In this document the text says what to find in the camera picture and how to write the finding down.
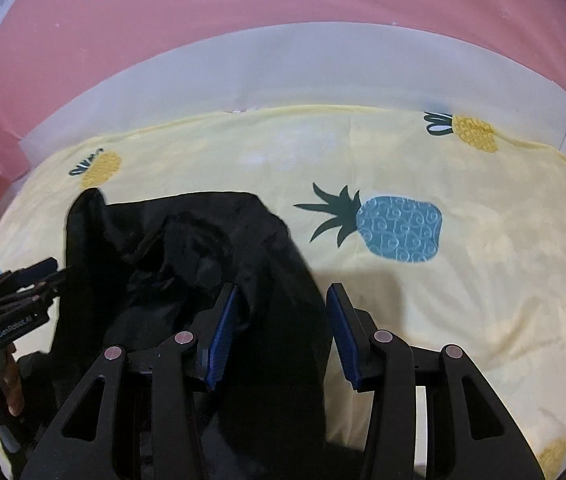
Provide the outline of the black puffer jacket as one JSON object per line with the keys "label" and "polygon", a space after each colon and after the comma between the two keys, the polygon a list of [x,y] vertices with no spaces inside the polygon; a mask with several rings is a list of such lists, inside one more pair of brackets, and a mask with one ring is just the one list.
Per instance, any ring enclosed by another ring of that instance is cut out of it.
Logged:
{"label": "black puffer jacket", "polygon": [[108,204],[97,190],[83,192],[68,211],[65,269],[51,350],[33,360],[27,382],[27,406],[46,431],[104,350],[157,347],[234,284],[225,370],[194,397],[204,479],[319,474],[326,309],[289,229],[257,196]]}

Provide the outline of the yellow pineapple print bedsheet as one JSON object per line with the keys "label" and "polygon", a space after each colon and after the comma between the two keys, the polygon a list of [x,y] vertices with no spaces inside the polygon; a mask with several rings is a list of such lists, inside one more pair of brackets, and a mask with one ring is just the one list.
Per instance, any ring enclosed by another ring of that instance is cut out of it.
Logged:
{"label": "yellow pineapple print bedsheet", "polygon": [[418,346],[454,342],[544,474],[566,470],[566,156],[460,115],[305,106],[219,113],[58,151],[0,220],[0,273],[61,258],[70,204],[248,192],[320,287]]}

